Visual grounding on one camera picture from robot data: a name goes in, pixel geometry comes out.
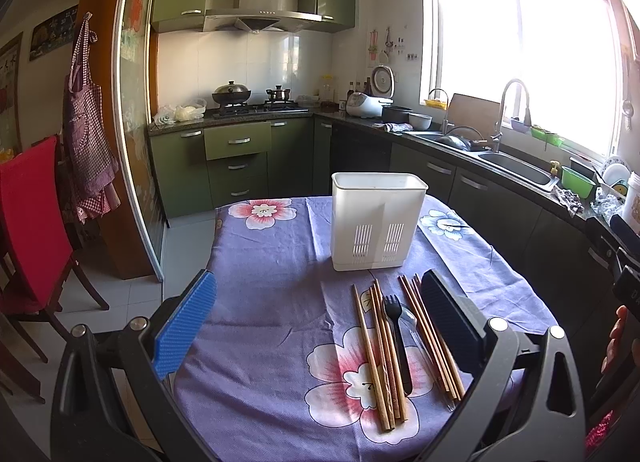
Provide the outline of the person's right hand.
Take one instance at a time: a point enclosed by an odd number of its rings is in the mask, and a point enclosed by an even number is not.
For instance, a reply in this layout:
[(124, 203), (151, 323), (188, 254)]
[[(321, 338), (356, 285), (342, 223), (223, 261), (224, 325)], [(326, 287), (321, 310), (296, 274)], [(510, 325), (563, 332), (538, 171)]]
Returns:
[(616, 323), (610, 332), (610, 340), (608, 346), (606, 346), (605, 357), (602, 361), (601, 374), (605, 374), (608, 370), (608, 366), (612, 364), (617, 356), (618, 348), (620, 347), (620, 339), (623, 336), (626, 320), (627, 320), (627, 307), (622, 305), (616, 310)]

